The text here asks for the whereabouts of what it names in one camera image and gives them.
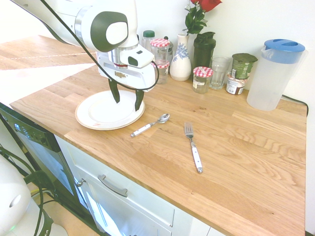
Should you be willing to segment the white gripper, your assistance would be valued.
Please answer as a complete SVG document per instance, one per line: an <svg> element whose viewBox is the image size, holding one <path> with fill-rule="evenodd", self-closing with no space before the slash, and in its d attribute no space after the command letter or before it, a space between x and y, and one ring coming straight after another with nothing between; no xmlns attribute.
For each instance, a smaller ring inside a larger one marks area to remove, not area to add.
<svg viewBox="0 0 315 236"><path fill-rule="evenodd" d="M136 68L133 66L117 67L109 60L108 53L97 52L97 62L113 78L109 79L109 87L116 103L120 102L120 94L117 82L129 86L131 88L140 89L135 91L135 111L138 111L143 97L144 91L141 89L149 88L145 91L151 90L151 86L156 82L156 70L152 63L142 67Z"/></svg>

